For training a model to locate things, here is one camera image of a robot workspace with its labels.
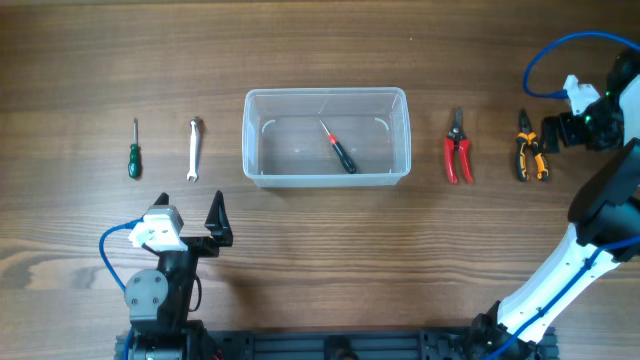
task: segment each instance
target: green screwdriver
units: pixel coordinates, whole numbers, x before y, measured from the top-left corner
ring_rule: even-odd
[[[138,146],[138,119],[133,119],[133,144],[129,153],[129,177],[135,179],[140,176],[140,147]]]

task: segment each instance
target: clear plastic bin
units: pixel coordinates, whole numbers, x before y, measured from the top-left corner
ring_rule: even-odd
[[[357,167],[345,171],[320,119]],[[251,90],[242,123],[244,173],[260,187],[393,185],[411,170],[411,127],[399,88]]]

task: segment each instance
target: wire cutter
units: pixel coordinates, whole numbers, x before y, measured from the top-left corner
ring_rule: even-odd
[[[460,161],[462,162],[462,172],[469,184],[473,184],[473,176],[471,176],[471,166],[469,165],[469,147],[471,141],[467,139],[462,131],[462,108],[458,107],[456,116],[453,118],[451,130],[444,139],[444,167],[447,171],[447,177],[452,184],[458,183],[458,177],[453,169],[453,152],[460,151]]]
[[[531,122],[524,109],[520,110],[520,117],[518,119],[520,125],[520,133],[516,137],[516,143],[518,144],[518,153],[516,154],[516,174],[520,181],[529,180],[529,174],[527,174],[527,161],[524,155],[526,146],[529,145],[533,157],[536,159],[536,165],[538,166],[538,180],[549,180],[549,166],[547,160],[542,156],[540,146],[538,145],[538,136],[533,130],[531,130]]]

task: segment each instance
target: wooden table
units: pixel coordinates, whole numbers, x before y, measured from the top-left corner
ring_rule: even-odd
[[[112,356],[128,309],[98,238],[162,191],[186,234],[204,233],[224,192],[235,244],[198,268],[193,317],[209,329],[469,324],[546,259],[573,195],[611,156],[562,149],[549,156],[551,183],[516,181],[518,110],[539,130],[566,109],[524,95],[525,66],[571,31],[637,40],[639,11],[507,0],[0,8],[0,358]],[[602,91],[620,50],[576,41],[541,62],[532,87],[556,90],[575,73]],[[406,91],[413,168],[400,184],[267,190],[244,176],[249,90],[345,86]],[[444,173],[457,105],[475,185]],[[185,180],[194,115],[207,127],[196,184]],[[125,170],[134,117],[139,181]],[[107,253],[125,280],[156,266],[124,233]],[[562,359],[636,357],[639,297],[637,261],[585,291],[554,323]]]

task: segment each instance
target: silver wrench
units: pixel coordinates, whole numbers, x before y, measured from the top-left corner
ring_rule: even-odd
[[[187,173],[187,181],[198,181],[198,160],[200,159],[200,123],[198,117],[191,119],[191,146],[189,147],[189,173]]]

